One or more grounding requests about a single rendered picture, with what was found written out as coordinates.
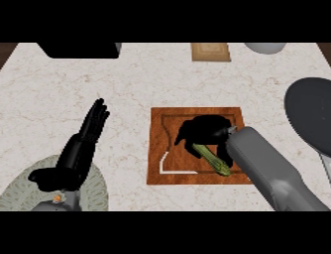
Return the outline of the pale grey bowl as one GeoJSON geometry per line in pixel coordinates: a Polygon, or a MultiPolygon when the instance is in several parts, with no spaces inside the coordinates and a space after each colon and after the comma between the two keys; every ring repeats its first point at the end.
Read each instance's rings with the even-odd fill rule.
{"type": "Polygon", "coordinates": [[[285,43],[245,43],[245,46],[259,54],[273,55],[285,47],[285,43]]]}

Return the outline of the green squash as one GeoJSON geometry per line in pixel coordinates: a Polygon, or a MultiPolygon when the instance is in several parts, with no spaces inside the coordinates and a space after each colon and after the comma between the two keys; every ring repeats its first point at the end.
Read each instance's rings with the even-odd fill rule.
{"type": "Polygon", "coordinates": [[[214,169],[214,172],[220,176],[228,177],[232,174],[230,167],[228,166],[226,162],[217,157],[217,155],[211,152],[210,148],[205,145],[199,144],[194,144],[192,148],[208,162],[210,166],[214,169]]]}

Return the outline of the black appliance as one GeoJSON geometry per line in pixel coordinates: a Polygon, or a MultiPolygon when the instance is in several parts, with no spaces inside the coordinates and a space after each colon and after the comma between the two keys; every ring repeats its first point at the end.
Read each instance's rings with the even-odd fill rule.
{"type": "Polygon", "coordinates": [[[121,43],[39,43],[53,59],[117,59],[121,43]]]}

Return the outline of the dark grey frying pan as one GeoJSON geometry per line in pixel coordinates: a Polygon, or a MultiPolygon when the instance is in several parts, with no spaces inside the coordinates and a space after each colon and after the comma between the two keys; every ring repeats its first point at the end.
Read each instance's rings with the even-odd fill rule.
{"type": "Polygon", "coordinates": [[[298,79],[287,88],[284,109],[297,135],[319,154],[331,185],[331,80],[298,79]]]}

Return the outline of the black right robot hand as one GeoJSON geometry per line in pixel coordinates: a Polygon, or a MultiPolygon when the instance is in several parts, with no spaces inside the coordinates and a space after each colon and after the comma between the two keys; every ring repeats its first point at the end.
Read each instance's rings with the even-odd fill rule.
{"type": "Polygon", "coordinates": [[[197,116],[192,120],[186,120],[183,122],[174,144],[179,144],[180,141],[185,141],[185,149],[198,159],[201,159],[202,156],[192,145],[216,145],[217,157],[230,167],[233,165],[233,159],[226,149],[230,127],[232,122],[222,115],[197,116]]]}

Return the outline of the pale green patterned plate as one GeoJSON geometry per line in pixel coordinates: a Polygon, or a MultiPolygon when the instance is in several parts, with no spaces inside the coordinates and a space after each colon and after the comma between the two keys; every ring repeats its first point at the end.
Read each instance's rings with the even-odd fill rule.
{"type": "MultiPolygon", "coordinates": [[[[53,202],[56,196],[61,197],[61,203],[67,201],[67,196],[59,190],[43,192],[37,184],[28,181],[31,172],[53,167],[58,160],[59,156],[53,155],[24,170],[0,195],[0,211],[30,211],[42,201],[53,202]]],[[[83,211],[108,211],[106,185],[96,165],[90,165],[80,189],[80,206],[83,211]]]]}

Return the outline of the tan wooden block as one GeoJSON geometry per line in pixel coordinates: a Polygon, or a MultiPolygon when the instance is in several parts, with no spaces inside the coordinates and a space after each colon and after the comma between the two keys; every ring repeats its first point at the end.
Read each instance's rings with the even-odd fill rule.
{"type": "Polygon", "coordinates": [[[230,62],[230,51],[226,43],[192,43],[194,62],[230,62]]]}

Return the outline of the brown wooden cutting board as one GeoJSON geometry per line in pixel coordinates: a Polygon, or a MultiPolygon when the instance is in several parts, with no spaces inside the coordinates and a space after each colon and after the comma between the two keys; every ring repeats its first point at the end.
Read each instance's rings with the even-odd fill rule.
{"type": "Polygon", "coordinates": [[[238,165],[232,174],[220,176],[205,159],[197,159],[185,149],[185,141],[174,145],[186,120],[199,115],[222,115],[238,129],[245,127],[238,107],[152,107],[149,124],[148,180],[149,185],[250,185],[238,165]]]}

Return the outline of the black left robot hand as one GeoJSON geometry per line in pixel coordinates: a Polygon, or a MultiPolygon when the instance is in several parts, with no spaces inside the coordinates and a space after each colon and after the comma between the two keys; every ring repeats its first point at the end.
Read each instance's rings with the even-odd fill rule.
{"type": "Polygon", "coordinates": [[[40,191],[77,191],[87,177],[95,145],[109,116],[104,99],[98,99],[83,120],[80,132],[73,135],[56,166],[34,170],[28,180],[40,191]]]}

